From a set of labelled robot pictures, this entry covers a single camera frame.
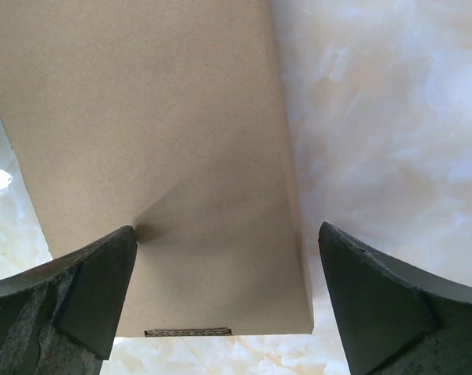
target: brown cardboard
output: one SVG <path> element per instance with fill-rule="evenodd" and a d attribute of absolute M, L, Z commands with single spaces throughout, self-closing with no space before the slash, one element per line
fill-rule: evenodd
<path fill-rule="evenodd" d="M 0 115 L 55 257 L 135 225 L 118 335 L 311 332 L 267 1 L 0 0 Z"/>

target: corrugated cardboard edge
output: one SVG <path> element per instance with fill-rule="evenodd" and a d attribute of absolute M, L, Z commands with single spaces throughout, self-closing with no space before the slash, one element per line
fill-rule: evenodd
<path fill-rule="evenodd" d="M 263 32 L 266 36 L 266 39 L 269 41 L 266 43 L 266 57 L 269 69 L 275 77 L 279 77 L 279 80 L 276 80 L 277 90 L 279 93 L 278 101 L 280 106 L 276 108 L 277 111 L 281 111 L 280 116 L 287 119 L 286 113 L 286 102 L 284 100 L 284 88 L 281 82 L 281 69 L 280 69 L 280 60 L 277 49 L 277 39 L 276 32 L 274 30 L 274 20 L 273 13 L 269 1 L 259 2 L 261 5 L 260 14 L 262 15 L 262 22 L 260 23 L 263 26 Z M 290 202 L 290 210 L 294 223 L 294 232 L 295 232 L 295 241 L 297 248 L 299 249 L 301 264 L 302 264 L 302 275 L 304 278 L 304 283 L 306 285 L 307 301 L 309 303 L 309 314 L 311 319 L 311 332 L 314 328 L 314 311 L 313 311 L 313 287 L 310 276 L 309 268 L 309 259 L 306 251 L 306 241 L 305 241 L 305 231 L 303 226 L 303 216 L 300 206 L 299 199 L 299 186 L 297 182 L 297 174 L 295 172 L 295 158 L 293 157 L 293 150 L 291 147 L 291 134 L 290 127 L 282 130 L 282 147 L 281 154 L 283 159 L 284 173 L 286 176 L 286 184 L 288 190 L 288 201 Z"/>
<path fill-rule="evenodd" d="M 179 337 L 207 337 L 232 336 L 229 328 L 207 328 L 204 330 L 145 330 L 147 338 L 179 338 Z"/>

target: beige marble pattern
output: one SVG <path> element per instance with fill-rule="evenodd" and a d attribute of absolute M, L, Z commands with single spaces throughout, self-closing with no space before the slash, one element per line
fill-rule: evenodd
<path fill-rule="evenodd" d="M 322 221 L 472 285 L 472 0 L 271 0 L 313 271 L 312 336 L 117 338 L 110 374 L 349 373 Z M 0 122 L 0 278 L 49 259 Z"/>

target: white marble background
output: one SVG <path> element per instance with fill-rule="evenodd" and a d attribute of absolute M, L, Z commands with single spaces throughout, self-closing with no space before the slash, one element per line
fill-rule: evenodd
<path fill-rule="evenodd" d="M 472 285 L 472 0 L 271 0 L 313 271 L 313 336 L 116 339 L 102 373 L 349 373 L 322 221 Z M 0 278 L 49 259 L 0 122 Z"/>

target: marble surface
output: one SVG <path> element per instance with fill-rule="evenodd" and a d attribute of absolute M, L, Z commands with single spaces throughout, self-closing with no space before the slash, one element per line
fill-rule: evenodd
<path fill-rule="evenodd" d="M 271 0 L 313 271 L 312 336 L 117 338 L 103 374 L 349 373 L 322 221 L 472 286 L 472 0 Z M 0 122 L 0 278 L 50 259 Z"/>

